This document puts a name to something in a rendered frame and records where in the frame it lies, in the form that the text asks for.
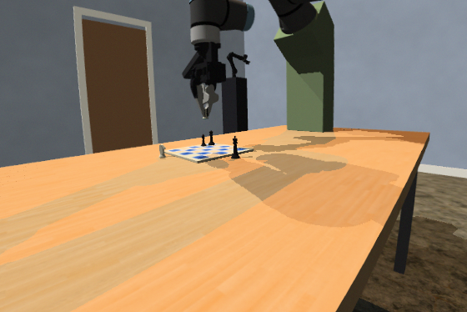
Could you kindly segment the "blue and cream chessboard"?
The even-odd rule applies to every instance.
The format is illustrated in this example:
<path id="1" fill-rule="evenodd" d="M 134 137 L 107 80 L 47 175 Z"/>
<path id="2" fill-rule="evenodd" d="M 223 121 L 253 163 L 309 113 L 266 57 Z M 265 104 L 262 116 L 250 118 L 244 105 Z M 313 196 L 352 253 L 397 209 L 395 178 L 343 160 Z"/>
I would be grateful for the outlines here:
<path id="1" fill-rule="evenodd" d="M 220 159 L 232 156 L 234 153 L 234 146 L 222 143 L 215 143 L 214 145 L 201 146 L 194 145 L 182 148 L 172 148 L 164 150 L 166 154 L 186 159 L 195 163 L 202 163 L 209 160 Z M 253 148 L 244 148 L 237 146 L 238 154 L 254 151 Z"/>

